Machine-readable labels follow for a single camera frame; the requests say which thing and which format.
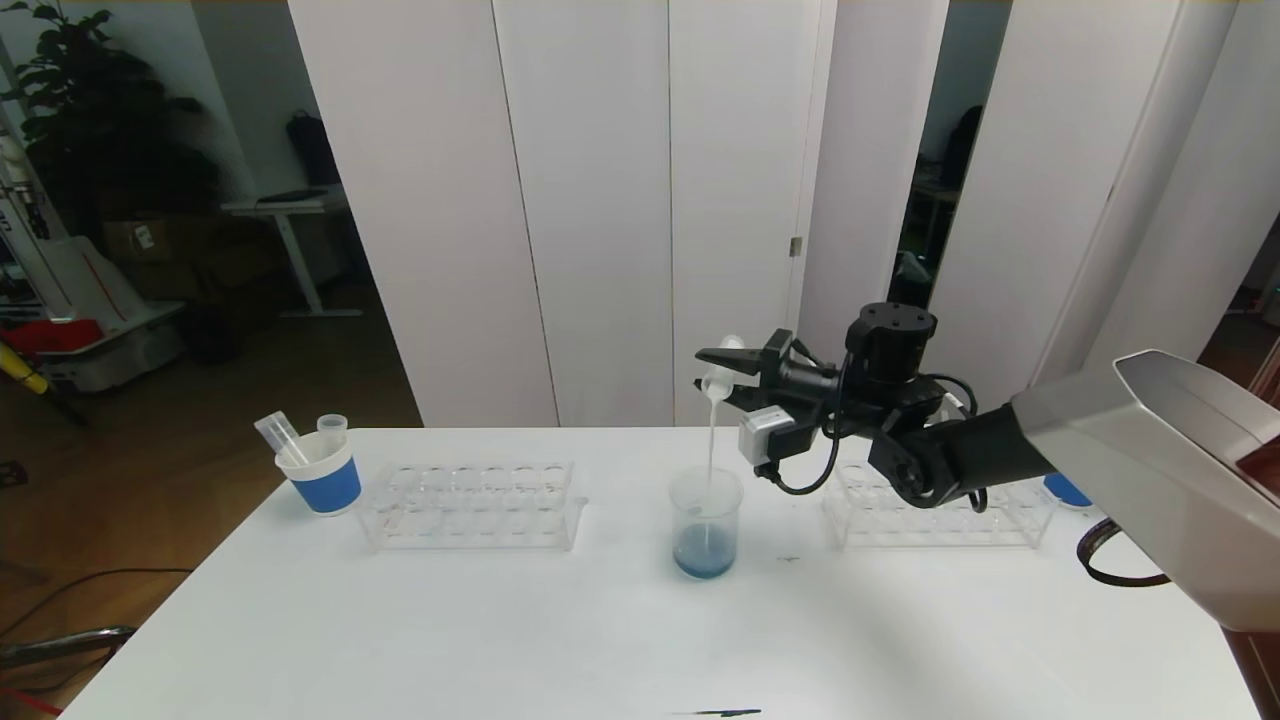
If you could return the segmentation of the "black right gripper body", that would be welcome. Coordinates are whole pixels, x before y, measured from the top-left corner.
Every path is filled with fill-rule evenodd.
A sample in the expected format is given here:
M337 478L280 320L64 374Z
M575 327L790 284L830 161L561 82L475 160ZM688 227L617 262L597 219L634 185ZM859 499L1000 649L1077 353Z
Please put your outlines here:
M826 415L838 405L838 365L820 361L795 333L780 328L762 351L767 406L792 415Z

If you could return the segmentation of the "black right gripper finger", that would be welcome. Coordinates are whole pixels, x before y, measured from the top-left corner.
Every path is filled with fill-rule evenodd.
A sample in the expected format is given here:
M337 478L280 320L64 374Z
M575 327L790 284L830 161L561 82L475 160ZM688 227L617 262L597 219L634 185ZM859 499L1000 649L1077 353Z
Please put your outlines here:
M742 413L754 413L771 406L771 396L755 386L742 386L716 378L699 378L692 384L713 404L727 404Z
M701 348L695 359L712 366L723 368L742 375L756 375L762 370L762 348Z

